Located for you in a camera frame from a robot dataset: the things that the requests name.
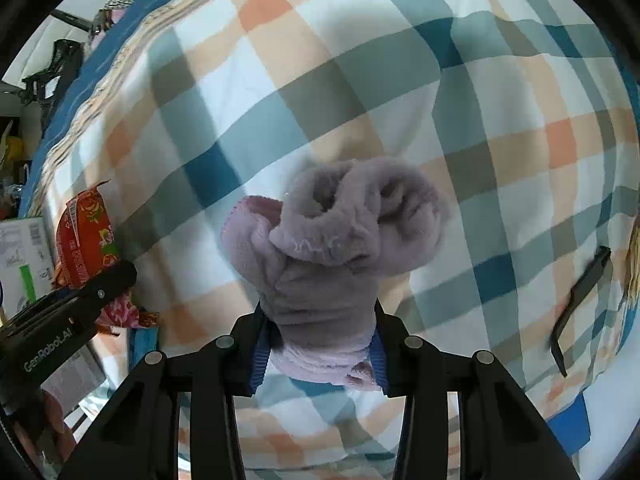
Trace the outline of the red snack packet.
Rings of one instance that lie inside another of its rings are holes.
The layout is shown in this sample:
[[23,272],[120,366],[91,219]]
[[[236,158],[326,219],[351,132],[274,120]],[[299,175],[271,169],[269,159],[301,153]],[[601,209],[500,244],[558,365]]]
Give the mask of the red snack packet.
[[[119,249],[112,222],[108,216],[100,182],[80,192],[66,203],[55,230],[55,288],[81,288],[90,278],[118,263]],[[112,327],[152,328],[157,326],[158,314],[146,312],[134,305],[131,292],[125,292],[104,307],[96,325],[100,332]]]

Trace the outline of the purple towel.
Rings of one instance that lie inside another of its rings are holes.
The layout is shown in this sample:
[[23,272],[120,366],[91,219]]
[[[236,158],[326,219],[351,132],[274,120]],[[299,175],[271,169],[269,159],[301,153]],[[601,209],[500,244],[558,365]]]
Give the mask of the purple towel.
[[303,382],[375,389],[378,286],[430,262],[449,218],[446,196],[389,157],[307,170],[283,200],[242,198],[221,244],[276,326],[274,367]]

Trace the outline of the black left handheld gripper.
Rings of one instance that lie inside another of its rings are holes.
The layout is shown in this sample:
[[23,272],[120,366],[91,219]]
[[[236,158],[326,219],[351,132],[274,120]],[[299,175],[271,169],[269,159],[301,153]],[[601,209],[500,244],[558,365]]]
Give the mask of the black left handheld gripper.
[[82,286],[51,292],[1,329],[1,406],[8,413],[96,334],[103,308],[136,284],[137,270],[119,261]]

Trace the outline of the black clip on blanket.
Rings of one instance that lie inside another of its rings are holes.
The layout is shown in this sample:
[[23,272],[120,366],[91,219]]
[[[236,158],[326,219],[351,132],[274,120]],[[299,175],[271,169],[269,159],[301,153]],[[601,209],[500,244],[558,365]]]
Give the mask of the black clip on blanket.
[[574,314],[577,307],[587,298],[593,287],[598,284],[602,278],[605,268],[611,260],[612,250],[606,246],[600,246],[591,262],[586,266],[580,278],[570,289],[567,305],[562,311],[559,318],[555,321],[550,336],[550,351],[556,366],[561,375],[567,377],[567,368],[565,364],[564,354],[560,347],[560,337],[564,328],[567,326],[570,317]]

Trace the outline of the cardboard box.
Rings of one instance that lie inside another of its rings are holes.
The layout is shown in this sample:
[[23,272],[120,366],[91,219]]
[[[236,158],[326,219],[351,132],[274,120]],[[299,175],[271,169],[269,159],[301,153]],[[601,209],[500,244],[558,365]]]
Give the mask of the cardboard box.
[[52,292],[54,265],[43,218],[1,222],[1,309],[9,320]]

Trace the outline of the plaid checkered blanket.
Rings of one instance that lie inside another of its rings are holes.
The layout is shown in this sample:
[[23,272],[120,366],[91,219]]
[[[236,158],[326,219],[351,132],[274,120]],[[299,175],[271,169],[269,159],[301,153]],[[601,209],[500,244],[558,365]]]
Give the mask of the plaid checkered blanket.
[[[573,0],[138,0],[40,144],[23,214],[99,188],[160,346],[198,350],[256,304],[220,232],[244,196],[387,155],[450,203],[435,259],[382,305],[444,351],[498,356],[541,414],[608,368],[636,306],[639,87]],[[560,337],[600,246],[598,284]]]

